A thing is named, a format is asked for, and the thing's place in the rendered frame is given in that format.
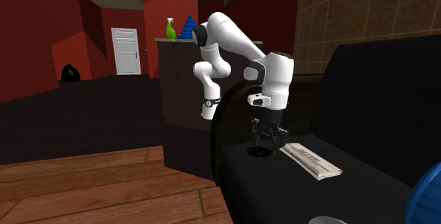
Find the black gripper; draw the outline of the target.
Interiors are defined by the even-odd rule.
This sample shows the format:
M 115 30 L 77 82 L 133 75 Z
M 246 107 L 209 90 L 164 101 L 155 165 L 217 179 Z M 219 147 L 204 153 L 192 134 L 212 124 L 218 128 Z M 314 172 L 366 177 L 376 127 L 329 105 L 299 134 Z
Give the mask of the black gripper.
M 280 127 L 283 110 L 270 110 L 261 108 L 259 117 L 254 118 L 251 124 L 252 140 L 256 147 L 260 146 L 261 134 L 269 134 L 273 141 L 272 155 L 275 155 L 286 144 L 289 131 Z

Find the dark round bowl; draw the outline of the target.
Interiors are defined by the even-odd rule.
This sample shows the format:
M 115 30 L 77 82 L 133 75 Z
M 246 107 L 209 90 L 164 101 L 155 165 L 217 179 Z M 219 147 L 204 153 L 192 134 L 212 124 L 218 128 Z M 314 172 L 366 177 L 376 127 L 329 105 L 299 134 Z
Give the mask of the dark round bowl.
M 260 157 L 265 158 L 269 157 L 272 154 L 272 151 L 268 148 L 261 146 L 254 146 L 246 149 L 248 155 L 252 157 Z

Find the folded newspaper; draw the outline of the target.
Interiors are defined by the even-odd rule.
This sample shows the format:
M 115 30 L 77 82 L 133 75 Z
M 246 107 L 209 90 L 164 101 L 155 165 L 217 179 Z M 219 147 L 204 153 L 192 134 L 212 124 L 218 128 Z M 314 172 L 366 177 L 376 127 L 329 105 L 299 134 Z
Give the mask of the folded newspaper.
M 339 176 L 343 173 L 342 169 L 331 164 L 300 143 L 287 143 L 284 147 L 280 148 L 280 151 L 293 159 L 317 181 Z

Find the dark robot stand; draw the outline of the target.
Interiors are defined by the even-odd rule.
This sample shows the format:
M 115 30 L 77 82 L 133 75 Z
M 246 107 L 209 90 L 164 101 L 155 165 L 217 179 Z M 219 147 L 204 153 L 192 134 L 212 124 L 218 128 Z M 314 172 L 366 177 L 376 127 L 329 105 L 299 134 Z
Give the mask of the dark robot stand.
M 166 167 L 213 181 L 209 131 L 161 124 Z

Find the grey rounded object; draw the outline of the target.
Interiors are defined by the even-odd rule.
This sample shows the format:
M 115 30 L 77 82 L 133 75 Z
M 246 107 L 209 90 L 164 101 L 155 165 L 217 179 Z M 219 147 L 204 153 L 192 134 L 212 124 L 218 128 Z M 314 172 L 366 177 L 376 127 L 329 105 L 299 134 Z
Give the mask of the grey rounded object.
M 342 220 L 329 216 L 317 216 L 309 220 L 308 224 L 347 224 Z

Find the dark counter with spray bottle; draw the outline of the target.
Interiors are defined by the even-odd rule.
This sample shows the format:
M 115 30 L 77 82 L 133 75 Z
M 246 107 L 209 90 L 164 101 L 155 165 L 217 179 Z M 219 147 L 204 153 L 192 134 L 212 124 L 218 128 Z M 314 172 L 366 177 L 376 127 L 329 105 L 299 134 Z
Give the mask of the dark counter with spray bottle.
M 201 117 L 203 86 L 193 74 L 194 64 L 202 60 L 199 47 L 189 39 L 155 41 L 165 122 L 209 131 L 211 122 Z

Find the black sofa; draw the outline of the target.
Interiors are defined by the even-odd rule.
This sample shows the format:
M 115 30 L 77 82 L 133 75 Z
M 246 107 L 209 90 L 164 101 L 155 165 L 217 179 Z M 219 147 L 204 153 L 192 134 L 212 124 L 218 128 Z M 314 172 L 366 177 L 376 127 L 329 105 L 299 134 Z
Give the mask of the black sofa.
M 212 125 L 212 170 L 233 224 L 405 224 L 419 179 L 441 162 L 441 34 L 340 45 L 323 76 L 294 83 L 283 118 L 316 93 L 308 134 L 291 136 L 343 170 L 317 181 L 284 153 L 247 154 L 256 88 L 227 90 Z

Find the white door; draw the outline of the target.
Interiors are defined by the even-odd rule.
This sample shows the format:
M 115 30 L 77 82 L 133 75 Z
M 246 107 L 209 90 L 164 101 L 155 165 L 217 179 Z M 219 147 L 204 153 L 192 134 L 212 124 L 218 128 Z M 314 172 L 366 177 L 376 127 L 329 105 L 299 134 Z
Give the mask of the white door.
M 117 75 L 141 75 L 139 43 L 134 28 L 111 28 Z

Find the blue round cushion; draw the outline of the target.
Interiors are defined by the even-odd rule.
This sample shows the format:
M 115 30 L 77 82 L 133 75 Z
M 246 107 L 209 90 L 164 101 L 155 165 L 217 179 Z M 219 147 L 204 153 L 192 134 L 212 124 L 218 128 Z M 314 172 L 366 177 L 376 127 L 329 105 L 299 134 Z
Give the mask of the blue round cushion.
M 433 165 L 413 188 L 405 224 L 441 224 L 441 162 Z

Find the black rubbish bag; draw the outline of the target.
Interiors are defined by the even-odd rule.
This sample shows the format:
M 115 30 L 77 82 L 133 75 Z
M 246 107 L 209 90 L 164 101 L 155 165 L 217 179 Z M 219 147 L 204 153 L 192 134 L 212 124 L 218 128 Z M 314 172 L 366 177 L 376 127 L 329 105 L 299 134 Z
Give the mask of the black rubbish bag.
M 78 82 L 80 79 L 80 73 L 70 64 L 67 64 L 61 71 L 61 80 L 64 82 Z

